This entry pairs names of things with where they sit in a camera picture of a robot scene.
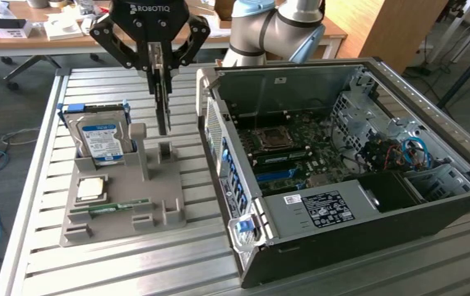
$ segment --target floor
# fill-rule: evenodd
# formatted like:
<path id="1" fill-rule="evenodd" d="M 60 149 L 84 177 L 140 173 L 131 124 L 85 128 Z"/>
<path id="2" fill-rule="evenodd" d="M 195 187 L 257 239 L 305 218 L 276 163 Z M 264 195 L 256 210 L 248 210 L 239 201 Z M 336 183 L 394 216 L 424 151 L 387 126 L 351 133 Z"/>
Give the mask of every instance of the floor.
<path id="1" fill-rule="evenodd" d="M 427 39 L 430 44 L 434 44 L 435 41 L 440 38 L 447 25 L 447 23 L 436 24 Z M 459 36 L 462 30 L 463 28 L 459 29 L 456 36 Z M 446 48 L 446 52 L 452 46 L 455 40 L 456 38 L 452 38 L 451 44 Z M 116 61 L 108 55 L 101 54 L 100 57 L 100 62 L 92 61 L 86 54 L 60 56 L 56 57 L 56 61 L 64 67 L 76 68 L 117 66 Z M 13 58 L 17 64 L 22 63 L 24 59 L 24 57 Z M 201 55 L 200 61 L 211 62 L 211 53 Z M 450 74 L 442 74 L 440 71 L 435 71 L 430 76 L 424 77 L 430 83 L 434 83 L 438 75 L 440 75 L 436 83 L 434 84 L 434 89 L 439 96 L 447 92 L 468 64 L 470 49 L 463 55 L 459 63 L 450 66 Z M 50 67 L 50 65 L 45 62 L 40 62 L 30 68 L 26 73 L 22 73 L 14 79 L 14 82 L 20 84 L 20 90 L 13 92 L 4 87 L 4 82 L 1 79 L 12 68 L 14 68 L 14 65 L 5 65 L 0 61 L 0 134 L 5 134 L 22 128 L 40 126 L 54 74 L 54 69 Z M 410 78 L 410 81 L 415 84 L 416 88 L 422 92 L 427 90 L 428 87 L 422 80 Z M 454 101 L 458 100 L 458 102 L 454 104 L 454 106 L 450 106 L 448 109 L 459 124 L 470 132 L 470 80 L 467 81 L 464 87 L 460 89 L 459 94 L 464 93 L 466 90 L 468 90 L 468 92 L 462 98 L 454 98 Z M 430 91 L 427 95 L 431 100 L 436 100 Z M 25 141 L 34 136 L 36 133 L 28 133 L 13 140 Z M 9 163 L 6 167 L 0 171 L 0 216 L 8 231 L 12 228 L 16 216 L 16 209 L 18 206 L 20 195 L 22 193 L 32 153 L 33 144 L 12 146 L 9 148 Z M 0 244 L 0 261 L 8 244 L 6 235 L 4 236 L 5 237 L 2 238 L 2 242 Z"/>

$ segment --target green circuit board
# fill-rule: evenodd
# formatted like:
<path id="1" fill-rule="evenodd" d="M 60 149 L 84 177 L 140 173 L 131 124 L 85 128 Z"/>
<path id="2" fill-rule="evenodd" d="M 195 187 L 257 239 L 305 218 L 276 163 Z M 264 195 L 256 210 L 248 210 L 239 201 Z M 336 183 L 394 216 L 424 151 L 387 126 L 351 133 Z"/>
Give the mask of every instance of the green circuit board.
<path id="1" fill-rule="evenodd" d="M 276 167 L 295 170 L 289 178 L 259 181 L 264 196 L 337 183 L 351 173 L 359 173 L 359 167 L 349 170 L 343 164 L 340 153 L 327 139 L 328 124 L 325 118 L 312 112 L 301 112 L 291 114 L 283 125 L 239 129 L 257 179 L 261 173 L 276 171 Z"/>

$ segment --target metal slotted surface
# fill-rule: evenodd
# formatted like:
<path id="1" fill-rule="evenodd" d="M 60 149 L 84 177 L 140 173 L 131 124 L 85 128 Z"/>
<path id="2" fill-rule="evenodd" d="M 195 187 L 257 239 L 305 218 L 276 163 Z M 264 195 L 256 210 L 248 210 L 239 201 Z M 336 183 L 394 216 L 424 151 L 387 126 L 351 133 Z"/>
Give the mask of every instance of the metal slotted surface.
<path id="1" fill-rule="evenodd" d="M 74 148 L 50 101 L 42 124 L 49 121 L 50 128 L 48 134 L 41 129 L 37 142 L 36 154 L 41 156 L 33 157 L 24 187 L 0 275 L 0 296 L 470 294 L 470 214 L 432 237 L 249 290 L 239 288 L 196 129 L 196 69 L 181 69 L 171 96 L 171 139 L 179 149 L 188 225 L 173 231 L 60 248 Z M 145 85 L 131 70 L 77 69 L 57 77 L 52 90 L 57 95 L 52 94 L 52 98 L 65 104 L 116 103 L 126 99 L 132 120 L 147 124 L 145 145 L 153 147 L 163 138 Z M 394 104 L 390 110 L 395 113 L 396 108 Z M 26 226 L 17 227 L 24 219 Z"/>

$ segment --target desk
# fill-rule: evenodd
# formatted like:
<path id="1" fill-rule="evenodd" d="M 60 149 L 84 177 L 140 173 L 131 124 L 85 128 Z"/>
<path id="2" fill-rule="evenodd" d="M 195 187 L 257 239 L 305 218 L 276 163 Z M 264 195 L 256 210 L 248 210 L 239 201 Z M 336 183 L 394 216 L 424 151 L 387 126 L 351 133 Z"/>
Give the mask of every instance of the desk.
<path id="1" fill-rule="evenodd" d="M 108 7 L 109 1 L 96 1 L 100 6 Z M 209 14 L 209 6 L 201 4 L 199 0 L 188 0 L 191 13 Z M 46 20 L 45 14 L 57 13 L 57 8 L 34 9 L 28 6 L 25 2 L 10 2 L 9 9 L 20 19 L 29 19 L 32 22 L 42 22 Z M 335 23 L 325 18 L 323 20 L 325 32 L 320 45 L 325 46 L 323 51 L 323 58 L 331 59 L 336 56 L 341 40 L 347 37 L 345 32 L 335 25 Z M 125 36 L 121 30 L 116 30 L 117 36 L 125 41 L 128 46 L 133 47 L 132 40 Z M 177 47 L 187 38 L 188 26 L 184 26 L 175 42 Z M 203 49 L 228 48 L 228 37 L 208 38 Z M 85 54 L 105 52 L 101 46 L 93 41 L 90 36 L 70 38 L 64 40 L 49 41 L 46 34 L 41 30 L 33 30 L 28 39 L 0 39 L 0 57 L 2 56 L 33 56 L 33 55 L 54 55 L 54 54 Z"/>
<path id="2" fill-rule="evenodd" d="M 57 103 L 112 104 L 126 99 L 132 121 L 145 123 L 149 129 L 152 138 L 145 140 L 145 146 L 152 147 L 165 138 L 157 135 L 153 98 L 136 71 L 73 69 L 56 77 L 2 262 L 0 296 L 470 294 L 470 213 L 432 237 L 259 287 L 239 287 L 196 128 L 199 67 L 213 64 L 181 68 L 171 96 L 169 139 L 179 149 L 183 198 L 192 221 L 181 229 L 69 248 L 60 248 L 58 238 L 76 149 L 60 125 Z M 432 116 L 434 105 L 426 98 L 416 93 L 412 100 Z M 398 104 L 386 104 L 396 114 L 398 109 L 391 108 L 398 107 L 391 105 Z M 442 126 L 451 133 L 459 130 L 452 121 Z"/>

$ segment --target blue hard drive label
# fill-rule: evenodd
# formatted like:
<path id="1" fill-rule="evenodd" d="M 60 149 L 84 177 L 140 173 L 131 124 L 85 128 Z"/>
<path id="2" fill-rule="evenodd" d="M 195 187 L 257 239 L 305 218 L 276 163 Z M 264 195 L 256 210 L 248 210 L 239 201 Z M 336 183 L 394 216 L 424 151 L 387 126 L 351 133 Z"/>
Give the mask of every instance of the blue hard drive label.
<path id="1" fill-rule="evenodd" d="M 86 141 L 92 157 L 98 161 L 112 161 L 122 157 L 121 142 L 114 138 L 116 125 L 90 125 L 82 127 L 82 135 Z"/>
<path id="2" fill-rule="evenodd" d="M 301 202 L 317 228 L 355 219 L 337 191 L 301 197 Z"/>

